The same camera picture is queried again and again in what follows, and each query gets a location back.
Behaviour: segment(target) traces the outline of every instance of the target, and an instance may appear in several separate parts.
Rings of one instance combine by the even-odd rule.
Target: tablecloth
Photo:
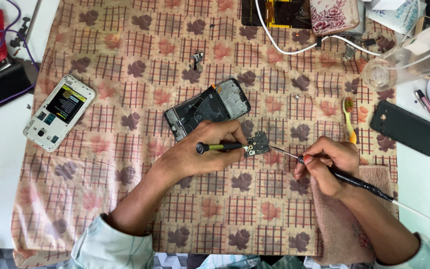
[[[357,52],[343,62],[345,43],[337,39],[283,55],[262,28],[241,24],[241,2],[61,0],[33,113],[70,72],[98,95],[55,152],[27,142],[11,217],[18,266],[68,260],[92,220],[112,211],[174,145],[164,111],[229,78],[251,103],[239,118],[244,134],[265,131],[292,154],[321,135],[346,140],[341,103],[351,96],[360,163],[389,166],[397,181],[395,141],[369,128],[376,104],[396,98],[394,89],[374,92],[360,79],[372,56]],[[310,30],[270,31],[286,51],[315,42]],[[364,38],[381,38],[369,47],[376,52],[396,42],[371,20]],[[193,69],[196,50],[205,52],[202,72]],[[309,180],[296,180],[294,167],[294,158],[269,152],[181,179],[147,227],[154,250],[321,254]]]

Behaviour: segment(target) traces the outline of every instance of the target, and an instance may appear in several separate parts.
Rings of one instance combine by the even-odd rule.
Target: floral phone case
[[[356,0],[310,0],[313,33],[333,34],[359,25]]]

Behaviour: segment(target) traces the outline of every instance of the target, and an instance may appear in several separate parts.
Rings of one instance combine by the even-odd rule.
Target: pink towel
[[[360,174],[362,180],[377,186],[390,196],[397,192],[397,184],[391,181],[386,166],[361,166]],[[375,258],[373,247],[353,213],[338,199],[324,195],[314,177],[311,177],[311,186],[323,239],[323,254],[313,259],[320,265],[372,262]],[[398,218],[396,205],[381,198],[378,200]]]

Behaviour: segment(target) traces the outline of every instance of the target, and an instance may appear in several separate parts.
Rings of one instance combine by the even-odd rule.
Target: sleeve
[[[82,233],[64,269],[131,268],[151,269],[155,251],[152,235],[126,235],[105,222],[100,214]]]
[[[410,260],[392,266],[384,266],[378,263],[376,259],[374,262],[374,269],[425,269],[430,268],[430,239],[423,234],[416,233],[421,240],[421,246],[418,252]]]

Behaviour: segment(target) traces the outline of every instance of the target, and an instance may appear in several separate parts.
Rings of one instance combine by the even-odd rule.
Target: clear plastic container
[[[430,75],[430,27],[369,61],[361,77],[370,89],[385,91]]]

